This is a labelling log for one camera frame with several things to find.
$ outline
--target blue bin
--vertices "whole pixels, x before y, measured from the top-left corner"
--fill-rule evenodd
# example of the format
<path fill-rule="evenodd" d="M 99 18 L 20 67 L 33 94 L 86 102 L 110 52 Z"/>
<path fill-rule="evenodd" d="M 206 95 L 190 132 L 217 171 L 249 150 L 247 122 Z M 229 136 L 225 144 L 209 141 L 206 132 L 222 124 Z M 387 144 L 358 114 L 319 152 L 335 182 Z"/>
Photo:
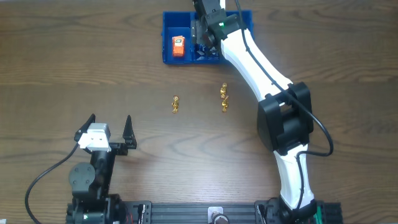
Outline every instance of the blue bin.
<path fill-rule="evenodd" d="M 226 11 L 226 15 L 239 14 L 238 11 Z M 253 38 L 252 11 L 242 11 L 243 21 L 246 23 Z M 197 19 L 196 12 L 163 12 L 163 62 L 169 65 L 180 64 L 219 64 L 227 62 L 218 52 L 206 54 L 205 45 L 193 44 L 191 40 L 191 21 Z M 185 56 L 173 57 L 172 37 L 182 35 L 185 37 Z"/>

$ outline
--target black cable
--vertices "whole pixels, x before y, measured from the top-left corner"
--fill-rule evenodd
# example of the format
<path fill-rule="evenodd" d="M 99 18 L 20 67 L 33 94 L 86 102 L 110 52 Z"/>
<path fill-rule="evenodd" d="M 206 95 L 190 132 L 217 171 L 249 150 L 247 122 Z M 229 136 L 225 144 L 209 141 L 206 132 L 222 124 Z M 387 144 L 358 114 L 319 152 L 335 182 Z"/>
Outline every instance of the black cable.
<path fill-rule="evenodd" d="M 35 180 L 33 180 L 33 182 L 30 184 L 30 186 L 28 187 L 26 194 L 25 194 L 25 208 L 27 213 L 29 214 L 30 218 L 33 220 L 33 222 L 35 222 L 36 224 L 40 224 L 40 222 L 38 221 L 38 219 L 36 219 L 36 217 L 33 215 L 32 211 L 29 208 L 29 194 L 30 191 L 32 190 L 33 186 L 42 178 L 44 177 L 45 174 L 48 174 L 49 172 L 51 172 L 51 170 L 54 170 L 55 168 L 57 168 L 59 165 L 63 164 L 65 161 L 67 161 L 72 155 L 73 153 L 75 153 L 77 147 L 79 146 L 78 143 L 76 143 L 75 147 L 72 149 L 72 151 L 69 153 L 69 155 L 67 155 L 65 158 L 63 158 L 61 161 L 57 162 L 54 166 L 48 168 L 46 171 L 44 171 L 42 174 L 40 174 L 38 177 L 36 177 Z"/>
<path fill-rule="evenodd" d="M 236 7 L 238 8 L 239 11 L 239 17 L 240 17 L 240 22 L 241 25 L 243 25 L 243 17 L 242 17 L 242 9 L 241 9 L 241 5 L 239 4 L 239 0 L 235 0 L 236 3 Z M 260 67 L 260 69 L 262 70 L 262 72 L 264 72 L 264 74 L 266 74 L 267 78 L 294 104 L 296 104 L 301 110 L 303 110 L 309 117 L 311 117 L 314 122 L 316 122 L 316 124 L 319 126 L 319 128 L 323 131 L 323 133 L 325 133 L 325 136 L 329 142 L 329 152 L 328 153 L 321 153 L 321 152 L 311 152 L 311 151 L 301 151 L 299 153 L 297 153 L 296 155 L 296 160 L 297 160 L 297 164 L 298 164 L 298 169 L 300 171 L 300 178 L 301 178 L 301 189 L 300 189 L 300 198 L 298 200 L 298 205 L 297 208 L 294 210 L 298 210 L 300 209 L 302 200 L 303 200 L 303 194 L 304 194 L 304 176 L 303 176 L 303 170 L 301 168 L 301 163 L 300 163 L 300 155 L 302 154 L 308 154 L 308 155 L 313 155 L 313 156 L 322 156 L 322 157 L 326 157 L 326 156 L 330 156 L 333 153 L 333 140 L 328 132 L 328 130 L 326 129 L 326 127 L 318 120 L 317 117 L 315 117 L 311 112 L 309 112 L 308 109 L 306 109 L 306 107 L 301 104 L 298 100 L 296 100 L 296 98 L 294 98 L 291 94 L 289 94 L 286 90 L 284 90 L 269 74 L 268 72 L 264 69 L 264 67 L 261 65 L 261 63 L 257 60 L 256 56 L 253 55 L 253 53 L 250 51 L 250 48 L 248 46 L 248 43 L 246 42 L 246 37 L 244 35 L 244 29 L 243 27 L 241 28 L 242 30 L 242 37 L 243 37 L 243 43 L 244 46 L 246 47 L 246 51 L 249 53 L 249 55 L 253 58 L 253 60 L 256 62 L 256 64 Z"/>

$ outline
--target wood grain surface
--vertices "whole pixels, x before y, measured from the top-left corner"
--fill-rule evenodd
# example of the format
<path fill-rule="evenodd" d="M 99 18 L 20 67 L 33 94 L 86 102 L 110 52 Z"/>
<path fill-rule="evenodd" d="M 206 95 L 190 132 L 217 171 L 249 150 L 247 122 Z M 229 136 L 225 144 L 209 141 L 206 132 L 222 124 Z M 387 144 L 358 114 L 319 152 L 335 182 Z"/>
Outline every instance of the wood grain surface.
<path fill-rule="evenodd" d="M 286 77 L 306 82 L 335 140 L 331 157 L 308 158 L 316 198 L 341 202 L 345 223 L 398 222 L 398 2 L 241 5 L 253 10 L 259 48 Z M 139 147 L 116 159 L 110 190 L 123 200 L 278 196 L 277 165 L 257 136 L 256 98 L 241 75 L 230 65 L 162 62 L 162 12 L 192 10 L 189 0 L 0 1 L 0 219 L 32 223 L 27 187 L 69 153 L 92 113 L 115 141 L 132 116 Z M 310 149 L 326 147 L 315 128 Z M 77 151 L 37 183 L 30 206 L 40 221 L 64 223 L 69 170 L 88 161 Z"/>

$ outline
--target orange tic tac box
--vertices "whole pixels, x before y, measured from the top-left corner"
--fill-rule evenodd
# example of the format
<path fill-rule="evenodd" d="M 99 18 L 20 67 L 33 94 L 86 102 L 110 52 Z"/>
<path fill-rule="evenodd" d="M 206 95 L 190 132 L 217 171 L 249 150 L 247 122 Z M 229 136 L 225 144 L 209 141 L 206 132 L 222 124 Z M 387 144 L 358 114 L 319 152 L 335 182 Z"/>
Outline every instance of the orange tic tac box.
<path fill-rule="evenodd" d="M 173 57 L 184 57 L 185 55 L 185 37 L 176 36 L 173 41 Z"/>

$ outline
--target blue container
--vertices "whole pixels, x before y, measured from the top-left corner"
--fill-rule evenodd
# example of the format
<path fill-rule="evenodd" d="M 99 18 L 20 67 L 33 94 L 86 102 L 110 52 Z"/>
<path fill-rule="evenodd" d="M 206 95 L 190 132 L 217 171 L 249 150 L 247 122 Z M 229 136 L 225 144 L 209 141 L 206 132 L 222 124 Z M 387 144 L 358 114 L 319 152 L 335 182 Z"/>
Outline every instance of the blue container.
<path fill-rule="evenodd" d="M 226 15 L 239 14 L 238 11 L 227 11 Z M 248 26 L 253 38 L 252 11 L 242 11 L 243 21 Z M 163 12 L 163 62 L 169 65 L 176 64 L 218 64 L 227 62 L 218 52 L 206 54 L 207 47 L 202 44 L 193 44 L 191 40 L 191 21 L 197 19 L 196 12 Z M 185 37 L 185 56 L 173 57 L 172 37 Z"/>

